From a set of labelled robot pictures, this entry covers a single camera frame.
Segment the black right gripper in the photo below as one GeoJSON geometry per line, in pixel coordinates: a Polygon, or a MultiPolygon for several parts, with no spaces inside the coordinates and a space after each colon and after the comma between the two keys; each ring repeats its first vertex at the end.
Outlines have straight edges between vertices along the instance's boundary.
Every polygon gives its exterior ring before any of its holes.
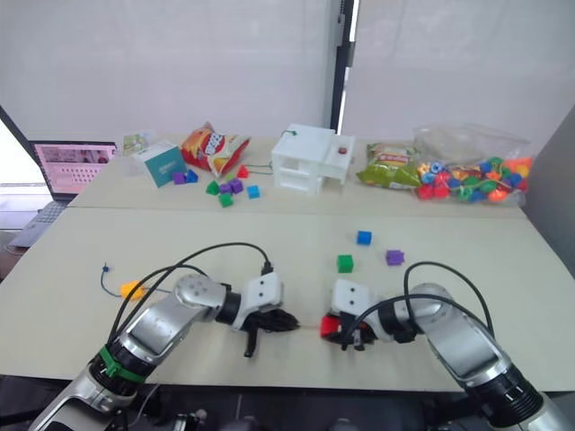
{"type": "Polygon", "coordinates": [[[366,345],[373,344],[376,335],[369,325],[364,322],[356,323],[356,317],[343,312],[330,309],[325,315],[330,318],[340,318],[341,335],[328,335],[323,340],[341,346],[342,349],[353,347],[354,349],[365,349],[366,345]]]}

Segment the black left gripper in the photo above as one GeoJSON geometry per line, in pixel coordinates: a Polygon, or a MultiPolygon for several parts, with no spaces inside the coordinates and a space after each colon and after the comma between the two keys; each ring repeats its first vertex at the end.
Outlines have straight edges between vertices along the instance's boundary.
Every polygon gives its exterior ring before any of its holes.
{"type": "Polygon", "coordinates": [[[244,356],[246,358],[253,356],[257,347],[259,330],[270,333],[283,333],[296,330],[298,324],[299,321],[297,317],[282,309],[250,314],[244,323],[244,331],[247,333],[247,344],[244,356]]]}

